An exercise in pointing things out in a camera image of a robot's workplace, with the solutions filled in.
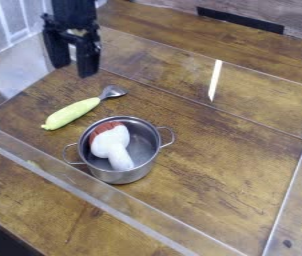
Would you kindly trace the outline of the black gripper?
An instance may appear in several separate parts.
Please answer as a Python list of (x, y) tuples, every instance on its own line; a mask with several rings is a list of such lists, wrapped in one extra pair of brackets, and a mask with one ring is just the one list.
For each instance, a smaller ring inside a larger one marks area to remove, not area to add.
[(97, 73), (100, 63), (100, 35), (96, 15), (41, 15), (44, 21), (43, 39), (52, 66), (59, 69), (69, 65), (69, 48), (61, 34), (81, 37), (76, 42), (77, 74), (85, 78)]

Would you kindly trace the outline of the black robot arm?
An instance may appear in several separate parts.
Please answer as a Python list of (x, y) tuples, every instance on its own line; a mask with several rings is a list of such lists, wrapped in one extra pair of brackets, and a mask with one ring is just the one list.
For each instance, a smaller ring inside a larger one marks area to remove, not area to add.
[(100, 64), (100, 35), (95, 0), (51, 0), (52, 14), (44, 13), (43, 39), (52, 66), (71, 64), (69, 45), (76, 48), (77, 75), (97, 73)]

